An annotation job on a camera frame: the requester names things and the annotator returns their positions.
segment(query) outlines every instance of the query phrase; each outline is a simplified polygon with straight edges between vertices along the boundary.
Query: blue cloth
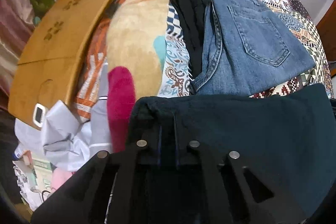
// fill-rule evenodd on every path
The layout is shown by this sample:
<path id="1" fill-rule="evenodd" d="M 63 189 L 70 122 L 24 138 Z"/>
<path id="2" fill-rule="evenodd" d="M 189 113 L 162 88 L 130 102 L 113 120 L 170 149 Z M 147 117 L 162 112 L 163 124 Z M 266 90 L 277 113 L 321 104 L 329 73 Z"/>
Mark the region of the blue cloth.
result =
<path id="1" fill-rule="evenodd" d="M 250 96 L 311 69 L 315 62 L 281 19 L 258 0 L 203 0 L 202 72 L 197 94 Z"/>

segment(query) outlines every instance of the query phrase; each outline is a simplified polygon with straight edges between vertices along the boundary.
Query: orange striped cloth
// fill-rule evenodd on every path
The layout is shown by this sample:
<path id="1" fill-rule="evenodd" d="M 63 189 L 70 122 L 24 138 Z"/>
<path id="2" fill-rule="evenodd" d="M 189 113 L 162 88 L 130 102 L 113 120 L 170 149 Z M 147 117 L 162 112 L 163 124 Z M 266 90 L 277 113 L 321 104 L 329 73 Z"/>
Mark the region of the orange striped cloth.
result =
<path id="1" fill-rule="evenodd" d="M 75 98 L 75 108 L 81 122 L 87 122 L 91 118 L 91 107 L 97 102 L 100 75 L 103 64 L 106 61 L 106 32 L 110 18 L 103 18 L 93 33 L 88 54 L 86 56 L 86 71 L 84 83 Z"/>

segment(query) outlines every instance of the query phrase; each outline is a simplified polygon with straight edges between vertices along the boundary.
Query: dark green fabric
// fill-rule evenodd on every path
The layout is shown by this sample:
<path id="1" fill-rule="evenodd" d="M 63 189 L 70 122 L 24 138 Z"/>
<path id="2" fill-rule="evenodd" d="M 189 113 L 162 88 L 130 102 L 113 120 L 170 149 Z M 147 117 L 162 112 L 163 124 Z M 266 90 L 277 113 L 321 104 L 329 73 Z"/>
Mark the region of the dark green fabric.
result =
<path id="1" fill-rule="evenodd" d="M 288 189 L 308 217 L 336 179 L 336 123 L 322 84 L 265 99 L 232 95 L 141 98 L 132 111 L 128 142 L 161 125 L 169 131 L 162 135 L 162 150 L 173 151 L 174 116 L 181 121 L 176 125 L 177 135 L 187 130 L 193 139 L 223 155 L 231 150 L 242 153 L 253 168 Z"/>

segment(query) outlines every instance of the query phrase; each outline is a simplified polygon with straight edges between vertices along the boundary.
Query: pink cloth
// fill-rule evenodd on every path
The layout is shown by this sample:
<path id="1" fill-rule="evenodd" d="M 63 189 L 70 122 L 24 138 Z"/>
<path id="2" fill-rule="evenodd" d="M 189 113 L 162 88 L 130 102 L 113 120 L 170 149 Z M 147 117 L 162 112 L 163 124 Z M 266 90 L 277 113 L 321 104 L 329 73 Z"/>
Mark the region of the pink cloth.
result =
<path id="1" fill-rule="evenodd" d="M 64 171 L 60 168 L 56 168 L 52 173 L 51 178 L 51 192 L 55 192 L 72 176 L 72 172 Z"/>
<path id="2" fill-rule="evenodd" d="M 108 73 L 109 92 L 106 101 L 113 153 L 125 149 L 128 121 L 135 104 L 133 77 L 125 67 L 115 67 Z"/>

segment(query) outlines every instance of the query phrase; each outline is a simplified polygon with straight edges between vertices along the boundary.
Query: metal bolt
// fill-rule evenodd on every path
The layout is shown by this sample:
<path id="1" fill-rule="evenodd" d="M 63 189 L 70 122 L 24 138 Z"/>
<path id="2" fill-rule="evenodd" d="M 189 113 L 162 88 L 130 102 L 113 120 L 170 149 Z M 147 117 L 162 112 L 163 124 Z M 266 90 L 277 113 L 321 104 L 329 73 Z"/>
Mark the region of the metal bolt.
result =
<path id="1" fill-rule="evenodd" d="M 199 147 L 200 146 L 200 142 L 196 141 L 196 140 L 190 141 L 189 142 L 189 146 L 193 147 L 193 148 Z"/>
<path id="2" fill-rule="evenodd" d="M 145 140 L 139 140 L 136 142 L 136 145 L 139 147 L 145 147 L 147 145 L 147 142 Z"/>
<path id="3" fill-rule="evenodd" d="M 231 152 L 229 153 L 229 156 L 230 156 L 230 158 L 238 159 L 239 156 L 240 156 L 240 154 L 239 154 L 237 151 L 231 151 Z"/>
<path id="4" fill-rule="evenodd" d="M 103 159 L 103 158 L 107 157 L 107 152 L 105 150 L 99 151 L 97 153 L 97 157 L 100 158 L 100 159 Z"/>

